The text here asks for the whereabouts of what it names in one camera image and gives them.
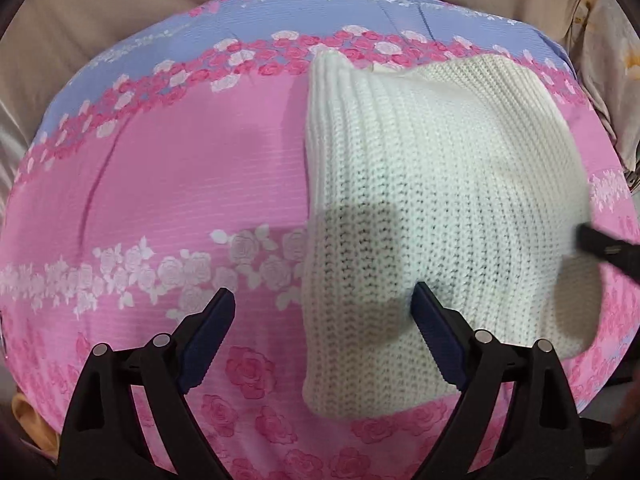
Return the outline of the white red black knit sweater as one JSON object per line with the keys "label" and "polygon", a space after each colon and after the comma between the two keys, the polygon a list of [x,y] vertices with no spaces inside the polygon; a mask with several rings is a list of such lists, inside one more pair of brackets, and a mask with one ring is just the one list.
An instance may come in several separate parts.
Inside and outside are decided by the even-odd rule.
{"label": "white red black knit sweater", "polygon": [[448,392],[410,318],[414,286],[508,344],[561,359],[596,338],[597,261],[567,122],[539,77],[496,54],[410,70],[311,63],[303,397],[331,418],[395,414]]}

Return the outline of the pink floral bed sheet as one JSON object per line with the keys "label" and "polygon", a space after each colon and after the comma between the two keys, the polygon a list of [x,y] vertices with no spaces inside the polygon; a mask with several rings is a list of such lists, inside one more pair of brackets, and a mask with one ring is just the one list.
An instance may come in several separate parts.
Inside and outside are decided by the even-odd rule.
{"label": "pink floral bed sheet", "polygon": [[[457,404],[331,418],[303,397],[302,277],[312,61],[410,70],[496,54],[532,70],[588,179],[588,224],[638,244],[622,165],[564,49],[534,26],[445,0],[213,0],[95,58],[54,98],[1,231],[1,336],[14,413],[56,478],[91,350],[171,333],[225,288],[235,315],[186,395],[227,479],[416,478]],[[561,361],[577,413],[639,327],[639,289],[597,261],[596,338]]]}

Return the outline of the floral cream pillow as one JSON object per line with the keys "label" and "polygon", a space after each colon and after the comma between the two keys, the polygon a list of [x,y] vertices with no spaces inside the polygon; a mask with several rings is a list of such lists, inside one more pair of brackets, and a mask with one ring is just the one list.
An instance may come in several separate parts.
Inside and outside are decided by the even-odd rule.
{"label": "floral cream pillow", "polygon": [[639,169],[639,36],[616,0],[578,0],[566,40],[623,167]]}

